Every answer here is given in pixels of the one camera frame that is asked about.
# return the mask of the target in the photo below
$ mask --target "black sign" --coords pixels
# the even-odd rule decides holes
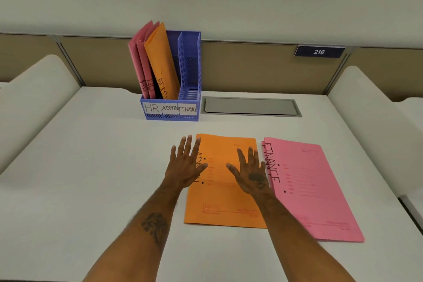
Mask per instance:
[[[301,57],[325,57],[339,58],[341,57],[345,47],[339,46],[302,46],[299,45],[295,51],[295,56]]]

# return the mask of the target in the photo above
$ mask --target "forearm tattoo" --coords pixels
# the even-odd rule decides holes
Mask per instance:
[[[161,213],[151,213],[141,223],[144,231],[149,232],[161,251],[165,248],[168,224]]]
[[[266,176],[260,173],[250,173],[248,174],[248,179],[257,182],[259,190],[264,189],[268,185]]]

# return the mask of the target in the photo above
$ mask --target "person's right arm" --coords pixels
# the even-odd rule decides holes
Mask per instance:
[[[248,163],[238,149],[240,170],[226,167],[241,189],[257,203],[270,238],[289,282],[354,282],[335,260],[275,197],[266,176],[266,164],[258,161],[258,152],[248,150]]]

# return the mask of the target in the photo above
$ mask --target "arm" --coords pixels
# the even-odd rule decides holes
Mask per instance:
[[[251,194],[269,230],[276,254],[289,282],[354,282],[335,260],[275,197],[266,177],[266,163],[258,161],[258,152],[248,150],[248,163],[238,149],[240,170],[226,167],[241,189]]]
[[[124,231],[104,251],[90,269],[84,282],[150,282],[156,280],[161,254],[172,222],[173,210],[184,187],[200,176],[208,164],[196,167],[200,139],[191,151],[192,136],[182,138],[159,188],[130,221]]]

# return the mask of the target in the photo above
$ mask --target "white desk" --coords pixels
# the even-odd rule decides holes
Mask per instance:
[[[244,93],[203,92],[243,97]],[[366,238],[322,245],[357,281],[420,281],[423,236],[322,95],[294,98],[294,117],[143,117],[138,95],[83,87],[0,176],[0,279],[79,281],[163,178],[183,135],[320,144]],[[183,223],[180,196],[157,281],[284,281],[266,230]]]
[[[395,104],[411,119],[423,132],[423,98],[407,98]],[[423,189],[415,190],[401,197],[407,209],[417,223],[423,228]]]

